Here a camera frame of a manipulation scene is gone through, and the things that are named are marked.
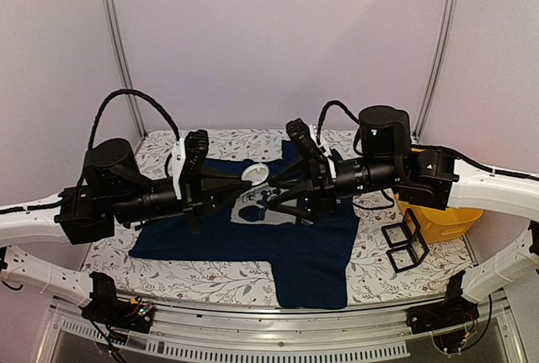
shirt sleeve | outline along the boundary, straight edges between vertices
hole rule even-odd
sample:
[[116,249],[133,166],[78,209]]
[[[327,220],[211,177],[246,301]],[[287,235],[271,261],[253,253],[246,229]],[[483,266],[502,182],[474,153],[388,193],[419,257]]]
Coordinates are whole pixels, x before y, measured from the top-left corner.
[[307,251],[283,255],[269,262],[281,307],[346,307],[347,258]]

floral tablecloth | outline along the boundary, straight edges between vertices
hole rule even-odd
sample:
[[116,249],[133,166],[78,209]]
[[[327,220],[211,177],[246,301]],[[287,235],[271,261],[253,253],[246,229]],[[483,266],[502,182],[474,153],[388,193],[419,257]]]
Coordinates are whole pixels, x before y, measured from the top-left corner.
[[[284,131],[209,131],[209,157],[269,161],[280,157]],[[353,131],[325,131],[328,144],[344,158],[353,157]],[[136,155],[142,173],[163,177],[163,164],[173,145],[170,131],[150,133]],[[355,199],[363,206],[387,204],[380,193]],[[430,253],[417,268],[396,275],[387,259],[388,246],[381,226],[402,217],[398,208],[357,210],[360,216],[354,248],[346,270],[349,305],[394,302],[416,296],[440,294],[447,280],[472,264],[461,240],[430,245]],[[157,297],[203,302],[278,307],[275,285],[267,262],[189,262],[133,259],[128,251],[138,232],[116,225],[115,236],[90,246],[82,270],[97,270],[114,278],[117,287]]]

white wall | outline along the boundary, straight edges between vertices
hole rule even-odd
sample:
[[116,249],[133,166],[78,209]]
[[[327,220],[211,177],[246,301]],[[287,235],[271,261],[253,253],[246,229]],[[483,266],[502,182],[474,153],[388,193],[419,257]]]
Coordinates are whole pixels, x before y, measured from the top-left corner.
[[[0,0],[0,205],[74,185],[99,103],[120,87],[101,0]],[[99,138],[136,133],[124,99]],[[87,246],[34,244],[77,269]],[[0,361],[32,361],[50,298],[0,286]]]
[[[424,141],[539,172],[539,0],[458,0]],[[470,239],[483,260],[527,227],[487,213]],[[506,288],[530,362],[539,361],[539,276]]]
[[[133,84],[184,128],[316,122],[342,99],[412,118],[444,0],[116,0]],[[144,109],[148,130],[166,127]],[[351,126],[332,110],[328,126]]]

navy blue shirt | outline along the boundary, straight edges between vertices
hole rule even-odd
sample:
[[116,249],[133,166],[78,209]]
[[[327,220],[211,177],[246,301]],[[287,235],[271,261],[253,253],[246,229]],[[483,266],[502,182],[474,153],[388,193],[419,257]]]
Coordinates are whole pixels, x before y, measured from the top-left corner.
[[[277,173],[297,156],[283,141],[282,159],[266,163]],[[241,173],[253,161],[207,160],[215,169]],[[311,226],[268,211],[265,202],[278,195],[259,187],[235,204],[207,217],[200,233],[191,234],[183,217],[155,222],[141,232],[129,255],[144,259],[268,261],[282,307],[343,308],[347,304],[346,265],[359,219],[352,200],[341,200],[338,216],[320,218]]]

yellow container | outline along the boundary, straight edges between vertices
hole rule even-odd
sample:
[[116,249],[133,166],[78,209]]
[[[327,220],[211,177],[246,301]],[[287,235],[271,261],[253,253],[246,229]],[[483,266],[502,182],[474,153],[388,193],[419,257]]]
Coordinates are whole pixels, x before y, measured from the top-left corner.
[[447,209],[445,211],[429,207],[411,206],[406,201],[398,201],[398,208],[404,215],[412,209],[421,226],[421,234],[427,243],[439,243],[462,237],[483,214],[477,209]]

